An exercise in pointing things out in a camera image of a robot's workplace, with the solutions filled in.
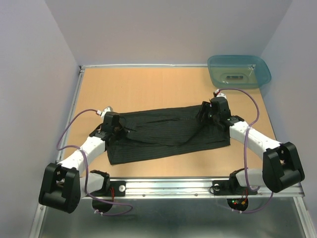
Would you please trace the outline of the black striped long sleeve shirt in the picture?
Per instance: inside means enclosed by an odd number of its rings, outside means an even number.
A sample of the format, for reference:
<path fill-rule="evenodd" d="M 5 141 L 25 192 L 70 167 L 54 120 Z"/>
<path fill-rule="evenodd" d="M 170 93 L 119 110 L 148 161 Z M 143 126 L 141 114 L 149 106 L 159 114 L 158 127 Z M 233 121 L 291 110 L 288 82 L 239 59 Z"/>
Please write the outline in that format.
<path fill-rule="evenodd" d="M 111 165 L 146 161 L 230 145 L 228 132 L 197 120 L 200 106 L 123 113 L 127 134 L 107 149 Z"/>

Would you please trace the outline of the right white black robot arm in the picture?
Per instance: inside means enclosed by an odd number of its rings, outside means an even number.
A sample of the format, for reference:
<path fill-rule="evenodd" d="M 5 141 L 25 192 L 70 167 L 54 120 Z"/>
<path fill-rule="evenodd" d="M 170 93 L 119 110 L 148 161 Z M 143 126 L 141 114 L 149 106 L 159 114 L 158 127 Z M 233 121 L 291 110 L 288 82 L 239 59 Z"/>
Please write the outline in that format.
<path fill-rule="evenodd" d="M 305 173 L 296 146 L 281 143 L 252 128 L 244 119 L 233 116 L 225 97 L 214 97 L 202 102 L 197 118 L 227 133 L 241 142 L 262 160 L 262 169 L 242 168 L 229 175 L 225 182 L 214 185 L 216 194 L 237 194 L 248 189 L 256 193 L 257 187 L 265 186 L 278 193 L 305 179 Z"/>

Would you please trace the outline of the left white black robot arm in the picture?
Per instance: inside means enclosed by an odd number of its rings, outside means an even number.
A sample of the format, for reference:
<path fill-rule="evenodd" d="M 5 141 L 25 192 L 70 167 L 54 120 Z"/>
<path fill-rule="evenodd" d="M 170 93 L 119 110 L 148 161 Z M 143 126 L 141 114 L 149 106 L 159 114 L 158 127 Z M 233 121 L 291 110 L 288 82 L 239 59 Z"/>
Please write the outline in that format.
<path fill-rule="evenodd" d="M 94 212 L 107 215 L 115 205 L 115 187 L 106 172 L 89 170 L 89 165 L 107 151 L 110 145 L 126 135 L 120 115 L 111 107 L 94 110 L 103 120 L 81 146 L 56 146 L 58 151 L 73 148 L 66 159 L 46 166 L 39 194 L 39 203 L 66 213 L 72 213 L 81 198 L 88 196 L 99 205 Z"/>

